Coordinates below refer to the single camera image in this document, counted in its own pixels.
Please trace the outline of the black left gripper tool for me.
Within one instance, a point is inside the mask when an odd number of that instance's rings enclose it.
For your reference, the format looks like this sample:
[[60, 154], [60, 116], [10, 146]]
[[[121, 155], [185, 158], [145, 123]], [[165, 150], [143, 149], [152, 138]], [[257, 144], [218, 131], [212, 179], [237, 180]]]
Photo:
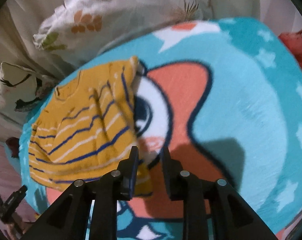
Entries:
[[5, 225], [12, 225], [18, 235], [23, 235], [22, 228], [18, 225], [17, 220], [13, 217], [17, 207], [20, 205], [27, 191], [26, 185], [20, 187], [17, 191], [14, 191], [7, 200], [3, 200], [0, 195], [0, 221]]

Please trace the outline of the small white patterned cushion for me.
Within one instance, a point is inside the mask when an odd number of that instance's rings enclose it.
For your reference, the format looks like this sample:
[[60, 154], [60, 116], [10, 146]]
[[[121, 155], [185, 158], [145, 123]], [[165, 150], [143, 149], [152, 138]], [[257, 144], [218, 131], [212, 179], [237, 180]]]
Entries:
[[0, 67], [0, 114], [23, 124], [31, 111], [59, 83], [29, 68], [2, 62]]

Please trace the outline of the turquoise cartoon fleece blanket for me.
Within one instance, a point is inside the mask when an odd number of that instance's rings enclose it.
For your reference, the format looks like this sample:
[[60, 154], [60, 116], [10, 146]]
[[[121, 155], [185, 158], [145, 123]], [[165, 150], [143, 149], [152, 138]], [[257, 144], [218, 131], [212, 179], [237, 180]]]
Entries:
[[135, 129], [150, 198], [118, 203], [119, 239], [181, 239], [159, 153], [199, 178], [224, 177], [278, 239], [302, 239], [302, 70], [251, 18], [195, 21], [132, 40], [85, 63], [138, 56]]

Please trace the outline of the beige bed sheet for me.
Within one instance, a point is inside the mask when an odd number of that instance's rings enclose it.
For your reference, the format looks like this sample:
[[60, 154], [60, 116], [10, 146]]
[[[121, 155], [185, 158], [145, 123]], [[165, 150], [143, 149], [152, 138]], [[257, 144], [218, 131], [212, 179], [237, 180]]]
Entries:
[[6, 0], [0, 8], [0, 64], [5, 61], [60, 79], [75, 70], [35, 48], [33, 35], [64, 0]]

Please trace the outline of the white floral pillow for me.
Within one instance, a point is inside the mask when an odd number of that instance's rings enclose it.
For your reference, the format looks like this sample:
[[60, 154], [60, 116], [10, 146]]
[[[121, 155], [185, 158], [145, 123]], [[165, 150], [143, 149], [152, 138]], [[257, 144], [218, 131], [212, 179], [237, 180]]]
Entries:
[[35, 47], [74, 67], [166, 25], [199, 20], [201, 0], [64, 0], [33, 36]]

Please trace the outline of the yellow striped baby garment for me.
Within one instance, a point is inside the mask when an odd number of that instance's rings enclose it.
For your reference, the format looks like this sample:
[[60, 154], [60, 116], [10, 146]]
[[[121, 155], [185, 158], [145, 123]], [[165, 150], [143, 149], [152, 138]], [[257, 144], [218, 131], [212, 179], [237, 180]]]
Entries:
[[128, 158], [138, 144], [132, 90], [138, 67], [132, 56], [80, 70], [55, 87], [32, 126], [31, 178], [63, 191], [77, 179], [101, 178]]

